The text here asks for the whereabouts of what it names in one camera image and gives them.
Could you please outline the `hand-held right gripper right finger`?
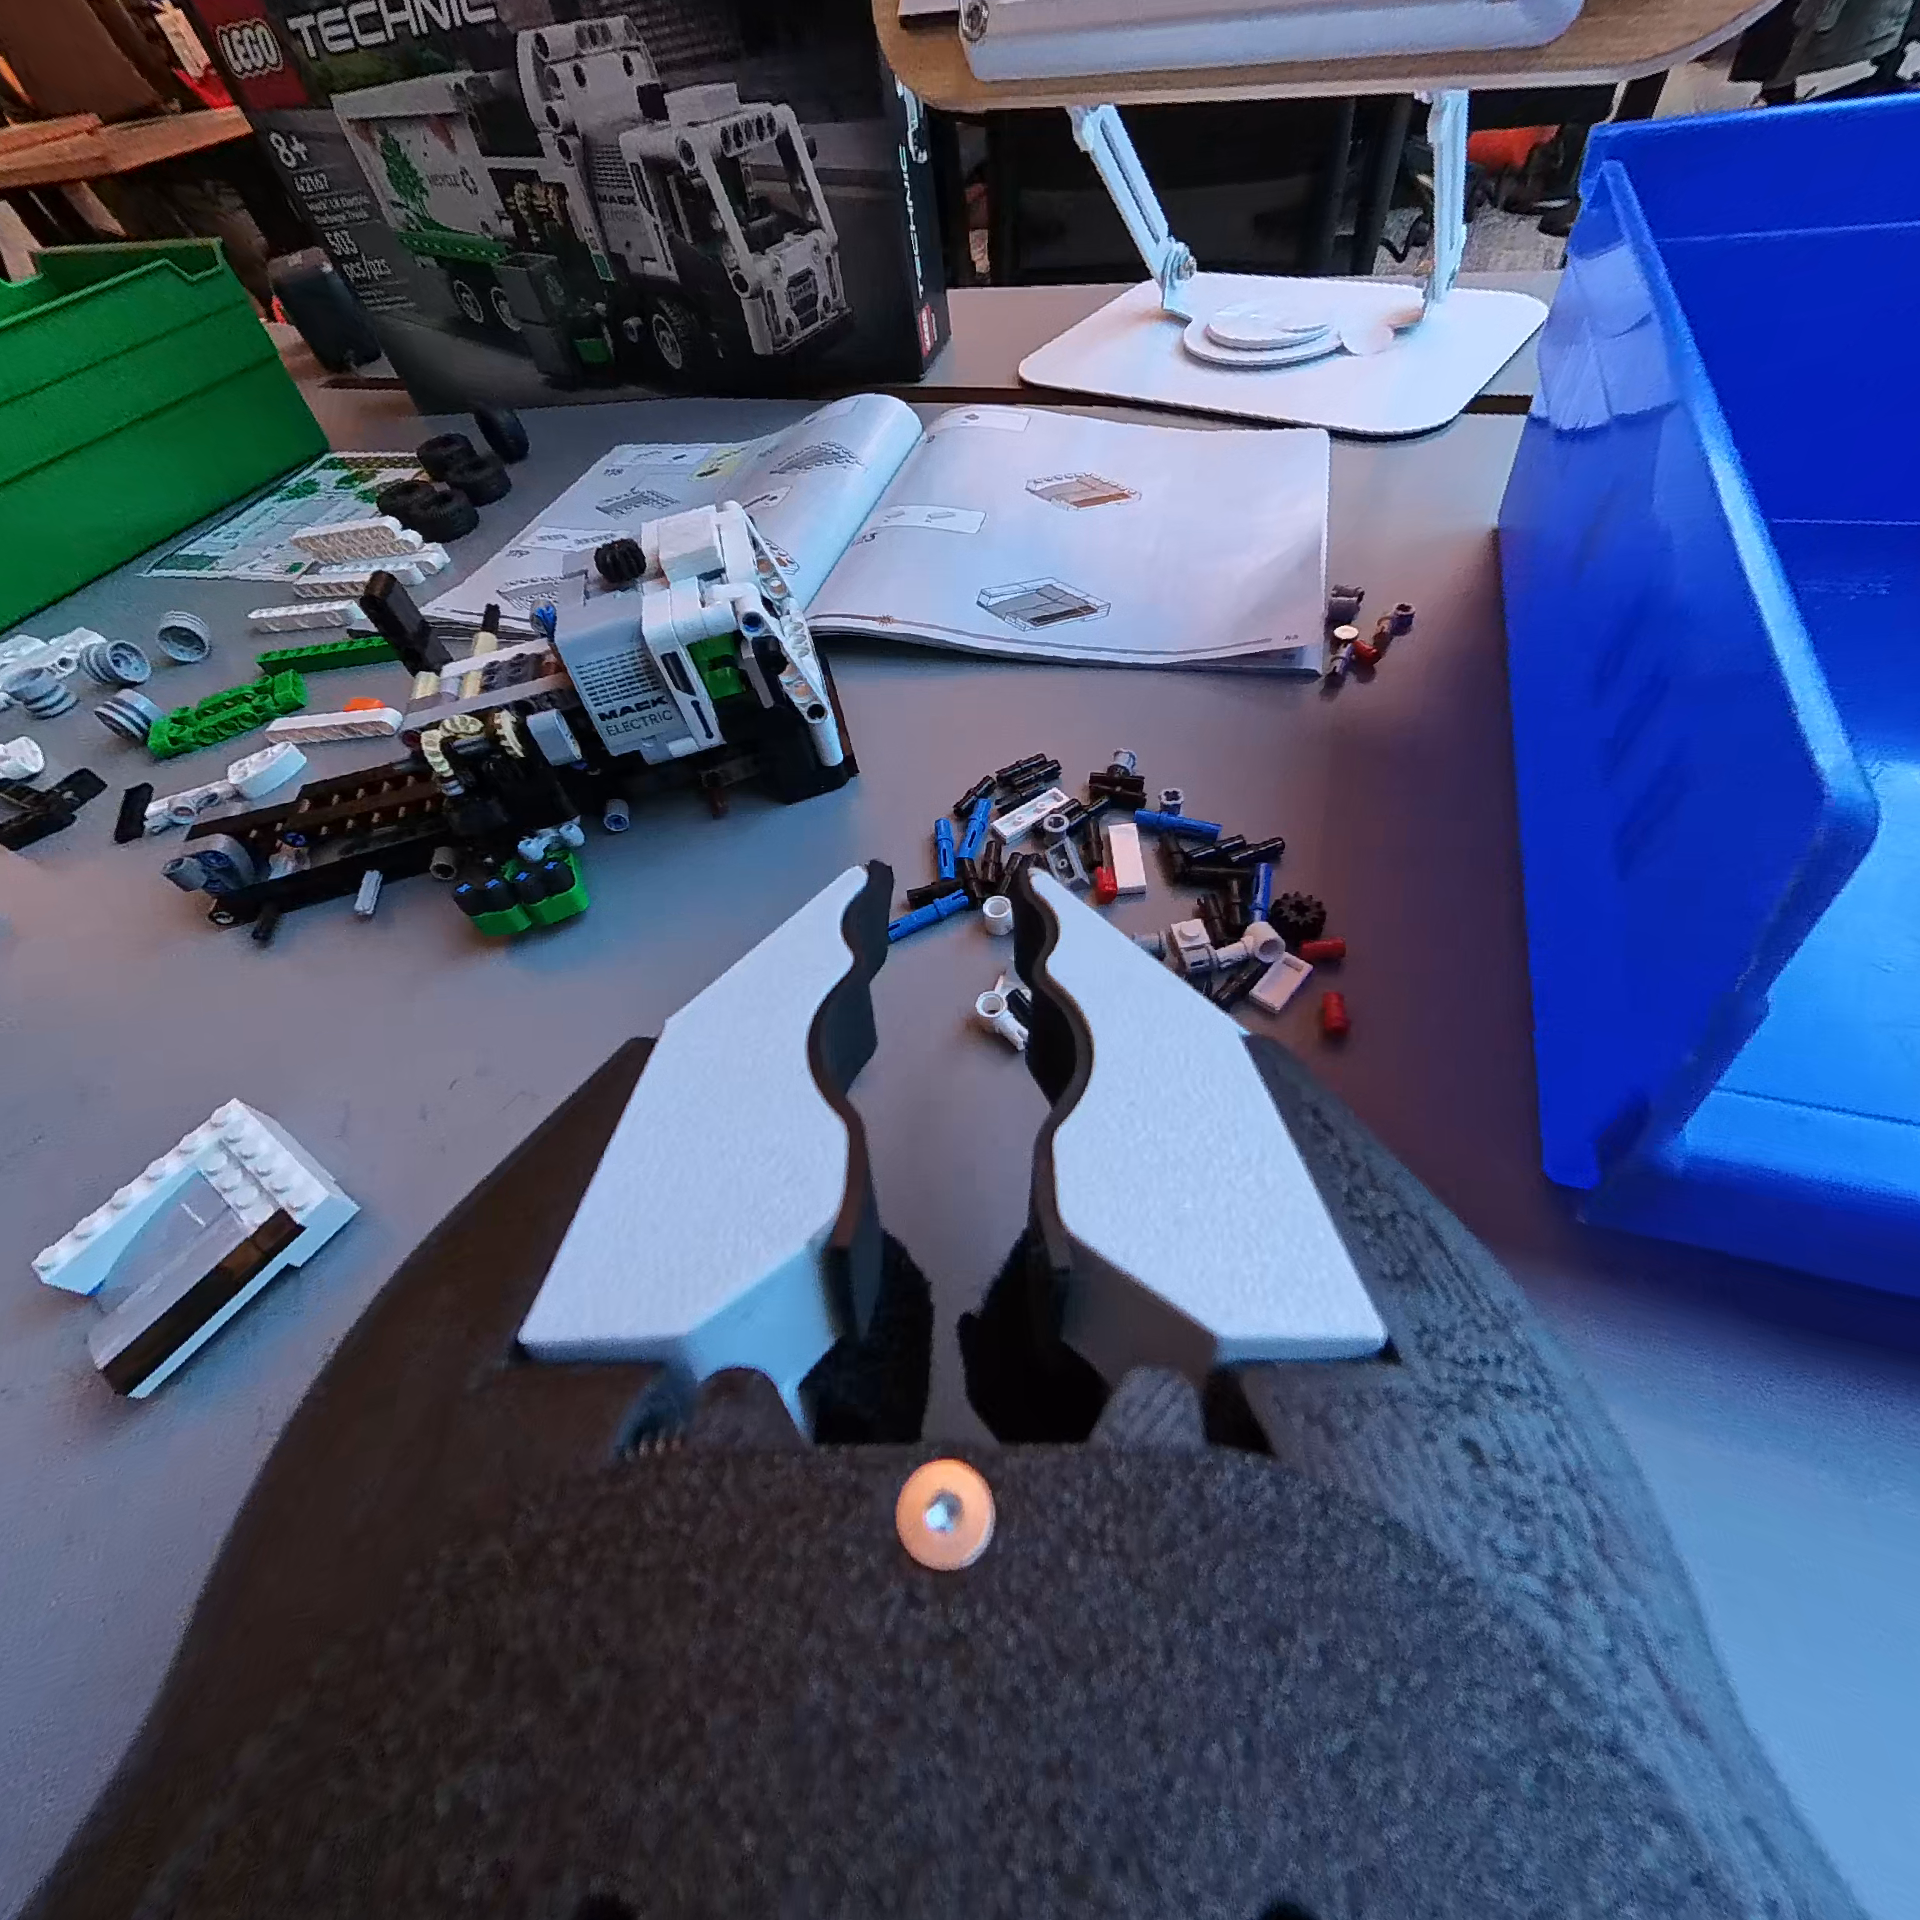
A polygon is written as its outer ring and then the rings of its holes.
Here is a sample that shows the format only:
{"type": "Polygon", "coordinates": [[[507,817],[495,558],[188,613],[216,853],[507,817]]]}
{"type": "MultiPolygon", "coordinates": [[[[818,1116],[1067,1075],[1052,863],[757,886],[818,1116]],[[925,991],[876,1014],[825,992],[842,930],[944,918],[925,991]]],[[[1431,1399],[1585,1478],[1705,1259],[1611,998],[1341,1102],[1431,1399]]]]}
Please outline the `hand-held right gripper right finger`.
{"type": "Polygon", "coordinates": [[[1010,1429],[1094,1429],[1136,1371],[1207,1390],[1391,1360],[1272,1048],[1045,872],[1012,888],[1045,1113],[1010,1255],[1010,1429]]]}

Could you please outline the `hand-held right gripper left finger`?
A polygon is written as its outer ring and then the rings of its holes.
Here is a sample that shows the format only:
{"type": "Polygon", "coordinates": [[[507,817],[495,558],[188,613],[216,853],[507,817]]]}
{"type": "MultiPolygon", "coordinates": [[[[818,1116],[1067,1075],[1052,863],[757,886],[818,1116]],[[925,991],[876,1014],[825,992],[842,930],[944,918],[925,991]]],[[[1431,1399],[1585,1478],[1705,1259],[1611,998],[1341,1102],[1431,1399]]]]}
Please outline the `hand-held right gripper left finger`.
{"type": "Polygon", "coordinates": [[[895,871],[842,871],[672,1014],[516,1343],[548,1365],[805,1380],[869,1333],[884,1237],[853,1086],[879,1035],[895,871]]]}

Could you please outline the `pile of small lego pieces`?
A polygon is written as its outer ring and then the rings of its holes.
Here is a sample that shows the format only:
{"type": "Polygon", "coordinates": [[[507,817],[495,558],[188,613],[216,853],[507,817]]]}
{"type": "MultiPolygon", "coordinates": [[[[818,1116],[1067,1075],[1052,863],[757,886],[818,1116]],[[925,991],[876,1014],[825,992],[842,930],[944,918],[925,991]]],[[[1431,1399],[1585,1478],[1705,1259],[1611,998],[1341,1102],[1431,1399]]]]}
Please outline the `pile of small lego pieces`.
{"type": "Polygon", "coordinates": [[[1076,786],[1049,752],[993,768],[935,817],[926,846],[925,880],[886,925],[893,947],[949,925],[1010,944],[1017,882],[1049,879],[1100,915],[1169,892],[1164,925],[1129,941],[1226,1014],[1282,1014],[1351,957],[1325,900],[1281,888],[1282,837],[1193,814],[1126,749],[1076,786]]]}

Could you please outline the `white windshield lego assembly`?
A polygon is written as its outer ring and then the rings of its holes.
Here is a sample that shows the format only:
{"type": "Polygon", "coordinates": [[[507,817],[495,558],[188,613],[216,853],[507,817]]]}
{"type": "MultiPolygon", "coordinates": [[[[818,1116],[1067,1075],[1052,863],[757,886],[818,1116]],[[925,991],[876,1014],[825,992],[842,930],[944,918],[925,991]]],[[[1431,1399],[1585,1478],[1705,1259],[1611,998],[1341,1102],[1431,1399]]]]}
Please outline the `white windshield lego assembly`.
{"type": "Polygon", "coordinates": [[[277,1119],[235,1098],[42,1248],[33,1269],[41,1284],[95,1300],[91,1362],[116,1397],[140,1401],[358,1213],[277,1119]]]}

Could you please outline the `partly built lego truck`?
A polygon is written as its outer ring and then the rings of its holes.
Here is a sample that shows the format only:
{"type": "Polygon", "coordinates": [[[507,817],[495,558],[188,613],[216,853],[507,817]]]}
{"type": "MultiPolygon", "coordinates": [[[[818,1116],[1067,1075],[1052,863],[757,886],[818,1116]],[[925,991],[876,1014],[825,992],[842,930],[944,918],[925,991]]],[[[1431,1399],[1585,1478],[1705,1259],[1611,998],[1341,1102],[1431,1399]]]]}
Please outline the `partly built lego truck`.
{"type": "Polygon", "coordinates": [[[587,912],[587,833],[626,831],[639,803],[690,793],[725,814],[754,786],[802,804],[859,772],[802,602],[735,501],[604,542],[523,631],[489,602],[463,654],[388,575],[363,609],[412,679],[402,755],[201,803],[163,877],[219,929],[264,943],[299,908],[369,916],[385,884],[429,877],[508,943],[587,912]]]}

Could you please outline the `green lego panel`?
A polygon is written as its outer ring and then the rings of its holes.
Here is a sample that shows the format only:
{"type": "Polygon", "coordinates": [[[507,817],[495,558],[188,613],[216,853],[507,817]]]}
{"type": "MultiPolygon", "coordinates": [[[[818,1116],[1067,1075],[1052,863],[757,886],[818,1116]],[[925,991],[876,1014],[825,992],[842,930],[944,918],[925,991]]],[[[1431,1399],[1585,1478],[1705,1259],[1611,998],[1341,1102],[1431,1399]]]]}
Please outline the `green lego panel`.
{"type": "Polygon", "coordinates": [[[147,749],[160,760],[216,749],[304,710],[306,699],[304,677],[294,670],[232,684],[165,713],[151,725],[147,749]]]}

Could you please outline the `black T-shaped lego piece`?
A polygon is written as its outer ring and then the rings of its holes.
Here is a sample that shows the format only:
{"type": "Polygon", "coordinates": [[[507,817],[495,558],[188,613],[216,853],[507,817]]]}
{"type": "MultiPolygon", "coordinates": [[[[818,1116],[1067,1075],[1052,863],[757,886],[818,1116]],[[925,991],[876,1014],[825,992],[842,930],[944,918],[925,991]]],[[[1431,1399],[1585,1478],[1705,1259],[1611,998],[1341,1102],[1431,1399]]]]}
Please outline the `black T-shaped lego piece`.
{"type": "Polygon", "coordinates": [[[41,786],[33,780],[3,778],[3,849],[25,853],[70,829],[80,810],[107,793],[107,780],[80,768],[41,786]]]}

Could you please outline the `black lego set box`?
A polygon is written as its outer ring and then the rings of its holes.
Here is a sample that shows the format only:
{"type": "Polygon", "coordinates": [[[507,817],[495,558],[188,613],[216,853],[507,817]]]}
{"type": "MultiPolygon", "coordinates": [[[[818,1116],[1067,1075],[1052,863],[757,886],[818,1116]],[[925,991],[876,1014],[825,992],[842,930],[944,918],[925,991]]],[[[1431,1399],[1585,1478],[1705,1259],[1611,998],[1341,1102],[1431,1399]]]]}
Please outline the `black lego set box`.
{"type": "Polygon", "coordinates": [[[829,398],[949,345],[926,116],[869,4],[191,13],[425,417],[829,398]]]}

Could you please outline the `open instruction booklet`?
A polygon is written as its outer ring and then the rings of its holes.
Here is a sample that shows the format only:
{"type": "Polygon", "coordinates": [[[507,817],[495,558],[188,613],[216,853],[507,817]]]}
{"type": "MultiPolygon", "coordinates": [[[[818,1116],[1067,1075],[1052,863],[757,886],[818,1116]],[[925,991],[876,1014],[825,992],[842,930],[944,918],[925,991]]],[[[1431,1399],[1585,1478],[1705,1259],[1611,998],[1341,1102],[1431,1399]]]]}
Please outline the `open instruction booklet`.
{"type": "Polygon", "coordinates": [[[753,441],[615,444],[427,613],[559,607],[600,545],[735,503],[820,636],[1317,679],[1330,493],[1323,431],[845,397],[753,441]]]}

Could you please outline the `blue plastic bin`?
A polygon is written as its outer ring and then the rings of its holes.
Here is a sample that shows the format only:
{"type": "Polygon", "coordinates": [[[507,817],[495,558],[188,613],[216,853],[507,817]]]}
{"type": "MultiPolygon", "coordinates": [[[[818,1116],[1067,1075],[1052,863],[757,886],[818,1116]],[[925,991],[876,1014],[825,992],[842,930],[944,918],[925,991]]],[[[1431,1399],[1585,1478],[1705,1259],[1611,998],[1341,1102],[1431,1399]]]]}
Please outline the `blue plastic bin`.
{"type": "Polygon", "coordinates": [[[1914,1299],[1916,94],[1581,193],[1498,521],[1544,1174],[1914,1299]]]}

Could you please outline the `green printed sticker sheet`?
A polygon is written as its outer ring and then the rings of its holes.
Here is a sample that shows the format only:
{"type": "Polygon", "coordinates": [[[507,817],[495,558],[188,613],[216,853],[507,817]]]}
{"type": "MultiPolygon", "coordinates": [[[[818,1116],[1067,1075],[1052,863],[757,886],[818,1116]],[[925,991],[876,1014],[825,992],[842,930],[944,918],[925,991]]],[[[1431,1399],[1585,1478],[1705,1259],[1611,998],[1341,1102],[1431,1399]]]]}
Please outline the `green printed sticker sheet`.
{"type": "Polygon", "coordinates": [[[177,537],[140,569],[163,581],[277,581],[301,573],[299,538],[380,517],[378,494],[420,482],[418,463],[400,452],[330,450],[191,534],[177,537]]]}

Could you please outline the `white folding stand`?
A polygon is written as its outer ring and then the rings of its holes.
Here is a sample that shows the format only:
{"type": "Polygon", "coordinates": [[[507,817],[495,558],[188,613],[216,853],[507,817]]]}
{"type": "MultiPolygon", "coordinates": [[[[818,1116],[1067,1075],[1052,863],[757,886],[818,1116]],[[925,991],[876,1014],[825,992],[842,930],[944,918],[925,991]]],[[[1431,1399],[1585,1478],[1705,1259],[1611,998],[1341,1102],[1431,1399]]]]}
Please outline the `white folding stand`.
{"type": "Polygon", "coordinates": [[[1021,362],[1068,397],[1391,441],[1456,421],[1548,323],[1524,293],[1461,288],[1470,94],[1427,97],[1434,259],[1421,284],[1207,273],[1177,239],[1121,113],[1068,109],[1147,280],[1021,362]]]}

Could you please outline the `dark cylindrical container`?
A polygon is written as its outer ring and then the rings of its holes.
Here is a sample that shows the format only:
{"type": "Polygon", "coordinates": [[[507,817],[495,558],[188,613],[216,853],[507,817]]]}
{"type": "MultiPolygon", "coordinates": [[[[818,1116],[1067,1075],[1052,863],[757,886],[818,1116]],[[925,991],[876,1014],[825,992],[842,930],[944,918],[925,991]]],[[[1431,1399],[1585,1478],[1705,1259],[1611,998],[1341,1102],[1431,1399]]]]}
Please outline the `dark cylindrical container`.
{"type": "Polygon", "coordinates": [[[383,362],[385,348],[367,311],[325,248],[278,253],[267,274],[281,314],[326,372],[383,362]]]}

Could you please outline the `green plastic bin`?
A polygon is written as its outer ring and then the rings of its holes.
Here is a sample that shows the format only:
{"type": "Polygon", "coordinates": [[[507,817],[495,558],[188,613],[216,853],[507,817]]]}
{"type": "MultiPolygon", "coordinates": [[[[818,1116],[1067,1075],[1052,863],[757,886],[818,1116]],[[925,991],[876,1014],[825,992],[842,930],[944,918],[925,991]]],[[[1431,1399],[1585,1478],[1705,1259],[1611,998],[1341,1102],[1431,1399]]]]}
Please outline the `green plastic bin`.
{"type": "Polygon", "coordinates": [[[221,242],[36,255],[3,287],[3,620],[326,452],[221,242]]]}

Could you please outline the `wooden workshop shelving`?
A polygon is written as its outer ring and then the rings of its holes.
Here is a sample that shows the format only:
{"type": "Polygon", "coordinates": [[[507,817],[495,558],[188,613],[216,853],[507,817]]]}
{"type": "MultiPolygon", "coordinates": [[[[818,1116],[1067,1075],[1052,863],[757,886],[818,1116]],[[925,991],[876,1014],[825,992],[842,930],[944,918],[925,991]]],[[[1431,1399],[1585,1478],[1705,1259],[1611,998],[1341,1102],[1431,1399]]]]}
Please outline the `wooden workshop shelving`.
{"type": "Polygon", "coordinates": [[[3,7],[4,205],[38,242],[262,251],[261,149],[187,4],[3,7]]]}

